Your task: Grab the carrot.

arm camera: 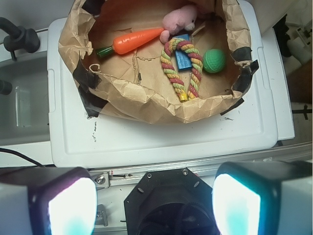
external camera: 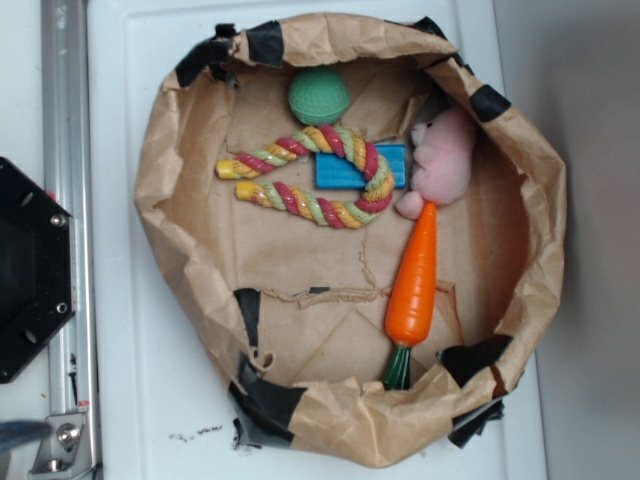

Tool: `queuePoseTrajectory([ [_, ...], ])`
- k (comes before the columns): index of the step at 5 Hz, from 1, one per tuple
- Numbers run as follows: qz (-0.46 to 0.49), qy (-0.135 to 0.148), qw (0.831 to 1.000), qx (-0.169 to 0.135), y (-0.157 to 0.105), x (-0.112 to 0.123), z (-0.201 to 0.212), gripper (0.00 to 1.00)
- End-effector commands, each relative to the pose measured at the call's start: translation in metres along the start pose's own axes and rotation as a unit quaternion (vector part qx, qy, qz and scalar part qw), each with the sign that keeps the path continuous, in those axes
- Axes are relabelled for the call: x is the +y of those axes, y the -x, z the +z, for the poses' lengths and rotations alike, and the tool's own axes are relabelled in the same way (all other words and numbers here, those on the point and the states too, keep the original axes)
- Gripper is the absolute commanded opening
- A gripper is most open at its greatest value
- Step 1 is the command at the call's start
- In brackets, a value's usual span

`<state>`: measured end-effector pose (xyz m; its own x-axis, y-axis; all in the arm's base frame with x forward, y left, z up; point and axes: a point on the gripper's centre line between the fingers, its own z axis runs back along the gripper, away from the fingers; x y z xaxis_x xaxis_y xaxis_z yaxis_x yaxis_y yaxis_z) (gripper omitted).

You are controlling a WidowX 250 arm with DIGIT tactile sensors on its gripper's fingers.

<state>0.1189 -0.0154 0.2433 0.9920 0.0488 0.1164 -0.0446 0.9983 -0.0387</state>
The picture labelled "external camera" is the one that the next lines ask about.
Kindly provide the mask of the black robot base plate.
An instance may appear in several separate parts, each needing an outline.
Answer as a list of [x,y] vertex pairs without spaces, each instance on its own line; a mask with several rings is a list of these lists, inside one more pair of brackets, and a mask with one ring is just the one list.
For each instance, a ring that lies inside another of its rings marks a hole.
[[1,159],[1,382],[13,382],[75,313],[72,217]]

